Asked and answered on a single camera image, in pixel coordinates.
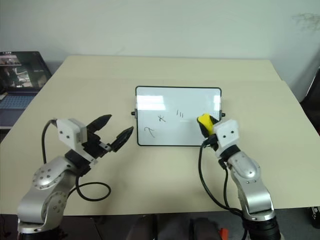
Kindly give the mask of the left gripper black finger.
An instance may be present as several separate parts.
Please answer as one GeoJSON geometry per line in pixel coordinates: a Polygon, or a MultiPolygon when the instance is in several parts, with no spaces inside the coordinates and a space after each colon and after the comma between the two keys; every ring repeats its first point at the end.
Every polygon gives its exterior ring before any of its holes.
{"type": "Polygon", "coordinates": [[[96,118],[86,126],[87,131],[90,133],[95,133],[99,131],[108,123],[111,117],[111,114],[106,114],[96,118]]]}
{"type": "Polygon", "coordinates": [[[111,150],[117,152],[129,140],[133,130],[133,126],[123,130],[110,145],[111,150]]]}

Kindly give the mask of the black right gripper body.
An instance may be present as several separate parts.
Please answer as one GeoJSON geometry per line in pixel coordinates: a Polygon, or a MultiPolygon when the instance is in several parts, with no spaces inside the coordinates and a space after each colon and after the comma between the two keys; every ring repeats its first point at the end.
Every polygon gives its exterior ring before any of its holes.
{"type": "Polygon", "coordinates": [[[208,138],[206,138],[203,141],[201,146],[204,148],[211,147],[214,151],[217,151],[219,148],[217,135],[216,134],[210,135],[208,138]]]}

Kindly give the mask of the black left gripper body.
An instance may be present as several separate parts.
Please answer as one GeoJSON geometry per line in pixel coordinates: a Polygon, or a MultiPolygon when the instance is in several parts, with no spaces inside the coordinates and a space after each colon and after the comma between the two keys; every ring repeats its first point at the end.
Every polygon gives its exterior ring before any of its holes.
{"type": "Polygon", "coordinates": [[[95,134],[94,128],[87,127],[86,131],[87,141],[82,144],[86,153],[88,153],[94,159],[97,159],[102,158],[105,154],[111,151],[110,145],[101,141],[101,138],[95,134]]]}

